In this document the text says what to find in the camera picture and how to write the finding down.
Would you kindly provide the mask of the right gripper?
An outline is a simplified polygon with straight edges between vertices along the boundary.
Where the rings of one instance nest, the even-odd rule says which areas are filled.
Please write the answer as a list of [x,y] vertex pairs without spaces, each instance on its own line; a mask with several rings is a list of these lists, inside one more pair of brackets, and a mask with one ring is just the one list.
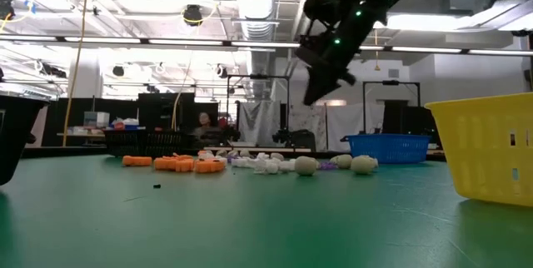
[[350,86],[356,78],[347,66],[361,52],[366,38],[365,27],[339,27],[319,35],[303,36],[296,56],[307,65],[308,81],[303,104],[310,106],[335,91],[342,79]]

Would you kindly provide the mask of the black round ceiling device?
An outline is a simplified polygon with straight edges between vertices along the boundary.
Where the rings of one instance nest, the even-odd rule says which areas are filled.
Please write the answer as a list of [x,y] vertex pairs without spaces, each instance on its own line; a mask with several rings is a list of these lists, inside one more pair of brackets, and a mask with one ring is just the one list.
[[203,22],[201,7],[196,4],[188,4],[182,11],[182,20],[189,27],[201,26]]

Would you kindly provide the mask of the long LED light bar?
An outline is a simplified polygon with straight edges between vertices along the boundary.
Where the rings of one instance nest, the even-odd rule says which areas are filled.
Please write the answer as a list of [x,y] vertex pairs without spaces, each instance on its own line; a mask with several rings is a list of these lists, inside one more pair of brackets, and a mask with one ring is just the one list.
[[[73,47],[81,43],[84,47],[128,47],[128,48],[179,48],[179,49],[231,49],[248,48],[253,51],[276,49],[296,49],[300,46],[297,42],[252,42],[204,39],[155,39],[155,38],[130,38],[130,37],[61,37],[38,35],[0,35],[0,42],[13,44],[34,44],[47,46]],[[471,49],[457,47],[408,47],[362,45],[359,52],[398,52],[398,53],[435,53],[468,56],[494,56],[494,57],[533,57],[531,50],[510,49]]]

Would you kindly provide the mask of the blue plastic mesh basket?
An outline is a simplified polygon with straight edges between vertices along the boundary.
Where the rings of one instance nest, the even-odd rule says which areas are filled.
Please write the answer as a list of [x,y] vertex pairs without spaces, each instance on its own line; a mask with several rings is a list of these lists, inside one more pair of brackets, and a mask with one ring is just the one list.
[[402,134],[348,135],[341,139],[347,142],[351,155],[370,156],[379,164],[416,164],[426,160],[429,136]]

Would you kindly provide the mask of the person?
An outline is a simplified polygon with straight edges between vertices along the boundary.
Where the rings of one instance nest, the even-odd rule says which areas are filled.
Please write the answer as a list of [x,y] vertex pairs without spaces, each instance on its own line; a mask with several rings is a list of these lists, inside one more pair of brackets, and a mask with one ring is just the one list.
[[195,138],[203,145],[216,145],[220,142],[221,129],[211,124],[211,118],[206,112],[199,114],[200,126],[193,131]]

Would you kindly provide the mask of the white storage box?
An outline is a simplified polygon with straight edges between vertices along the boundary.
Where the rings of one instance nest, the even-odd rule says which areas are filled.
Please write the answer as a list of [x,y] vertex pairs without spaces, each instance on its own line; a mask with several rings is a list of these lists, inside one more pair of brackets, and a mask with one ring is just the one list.
[[83,125],[85,127],[105,128],[109,125],[108,112],[84,112]]

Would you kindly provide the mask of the yellow plastic mesh basket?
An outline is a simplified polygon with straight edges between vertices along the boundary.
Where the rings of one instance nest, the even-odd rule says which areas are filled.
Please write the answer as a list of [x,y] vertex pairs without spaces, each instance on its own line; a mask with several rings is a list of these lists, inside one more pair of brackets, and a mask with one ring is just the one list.
[[533,207],[533,92],[426,108],[460,196]]

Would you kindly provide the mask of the black plastic mesh basket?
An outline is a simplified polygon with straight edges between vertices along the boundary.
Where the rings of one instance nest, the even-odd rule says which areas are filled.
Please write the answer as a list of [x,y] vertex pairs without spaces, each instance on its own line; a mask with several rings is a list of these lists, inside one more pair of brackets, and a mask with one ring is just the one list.
[[16,171],[40,110],[48,101],[0,95],[0,186]]
[[187,134],[173,131],[107,130],[104,136],[112,156],[170,156],[191,145]]

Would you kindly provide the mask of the black metal stand frame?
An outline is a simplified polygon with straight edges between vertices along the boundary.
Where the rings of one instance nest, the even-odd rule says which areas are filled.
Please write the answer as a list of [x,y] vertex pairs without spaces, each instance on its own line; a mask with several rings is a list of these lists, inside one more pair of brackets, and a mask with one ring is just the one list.
[[[253,99],[251,91],[251,80],[272,80],[271,95],[270,99],[256,100]],[[229,114],[229,101],[230,98],[234,95],[233,91],[237,89],[242,89],[245,93],[243,100],[241,97],[238,97],[236,100],[237,106],[237,117],[235,118],[236,129],[238,129],[238,117],[239,117],[239,106],[244,102],[261,102],[261,101],[274,101],[281,103],[281,127],[277,133],[272,136],[274,141],[273,145],[281,145],[287,141],[287,131],[289,127],[289,116],[290,116],[290,92],[289,92],[289,79],[288,77],[275,76],[275,75],[243,75],[243,74],[230,74],[226,80],[226,98],[227,98],[227,114]],[[253,146],[258,146],[255,143],[249,143]]]
[[363,128],[359,131],[359,134],[366,134],[366,86],[368,84],[381,84],[382,86],[400,86],[404,85],[408,87],[413,85],[416,87],[416,101],[417,106],[421,107],[421,84],[419,82],[400,82],[397,80],[384,80],[384,81],[364,81],[362,82],[362,111],[363,111]]

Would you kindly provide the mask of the silver ventilation duct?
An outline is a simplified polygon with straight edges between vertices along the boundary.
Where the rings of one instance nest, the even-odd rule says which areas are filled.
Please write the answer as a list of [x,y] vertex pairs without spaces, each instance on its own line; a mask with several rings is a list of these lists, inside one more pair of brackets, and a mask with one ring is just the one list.
[[[275,0],[237,0],[242,36],[246,41],[271,42],[275,25],[268,22],[274,18]],[[275,56],[269,52],[249,52],[247,70],[251,75],[274,75]],[[270,99],[272,80],[251,80],[253,99]]]

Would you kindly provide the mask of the black partition wall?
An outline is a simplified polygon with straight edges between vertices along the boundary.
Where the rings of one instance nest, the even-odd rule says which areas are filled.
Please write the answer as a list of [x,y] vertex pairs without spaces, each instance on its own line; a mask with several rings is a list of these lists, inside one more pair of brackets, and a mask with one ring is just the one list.
[[150,131],[170,130],[172,117],[182,131],[192,131],[200,126],[199,114],[206,112],[211,124],[217,125],[219,105],[213,102],[196,102],[191,93],[140,93],[137,100],[103,98],[75,98],[68,118],[70,127],[83,125],[84,112],[108,112],[109,121],[136,118],[139,125]]

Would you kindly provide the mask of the black aluminium table frame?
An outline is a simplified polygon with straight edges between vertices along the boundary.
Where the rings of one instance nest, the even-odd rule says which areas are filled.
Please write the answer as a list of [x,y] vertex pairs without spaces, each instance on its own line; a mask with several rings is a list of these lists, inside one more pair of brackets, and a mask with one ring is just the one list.
[[[341,155],[336,151],[321,151],[321,152],[295,152],[290,149],[282,148],[280,153],[283,156],[311,156],[320,159],[331,158]],[[62,157],[62,156],[95,156],[108,155],[107,148],[104,146],[45,146],[25,148],[22,152],[22,159],[32,158],[48,158],[48,157]]]

